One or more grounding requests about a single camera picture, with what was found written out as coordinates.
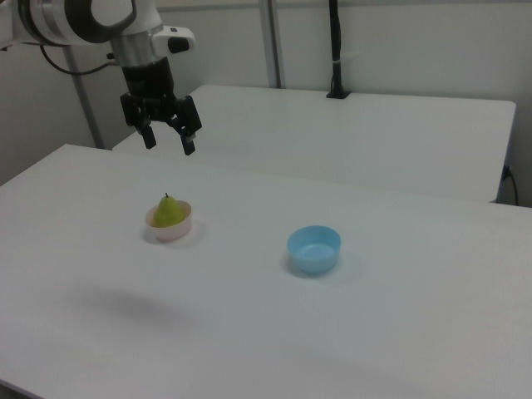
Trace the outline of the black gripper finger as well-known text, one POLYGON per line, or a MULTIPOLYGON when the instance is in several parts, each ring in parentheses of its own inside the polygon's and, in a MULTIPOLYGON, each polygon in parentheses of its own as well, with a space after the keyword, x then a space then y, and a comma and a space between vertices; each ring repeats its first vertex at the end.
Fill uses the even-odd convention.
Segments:
POLYGON ((172 116, 167 125, 179 134, 185 155, 192 155, 195 152, 196 132, 202 128, 193 98, 185 96, 175 99, 171 112, 172 116))
POLYGON ((121 106, 126 124, 135 127, 136 131, 141 135, 146 149, 154 148, 156 139, 150 126, 149 110, 144 101, 139 97, 126 93, 121 96, 121 106))

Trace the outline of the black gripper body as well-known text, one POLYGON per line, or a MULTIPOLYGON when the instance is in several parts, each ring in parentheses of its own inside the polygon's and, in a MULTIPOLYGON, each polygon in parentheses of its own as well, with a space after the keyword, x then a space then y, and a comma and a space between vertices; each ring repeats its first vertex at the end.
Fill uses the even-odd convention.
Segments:
POLYGON ((175 116, 174 79, 167 57, 145 66, 121 68, 128 92, 121 96, 127 123, 170 121, 175 116))

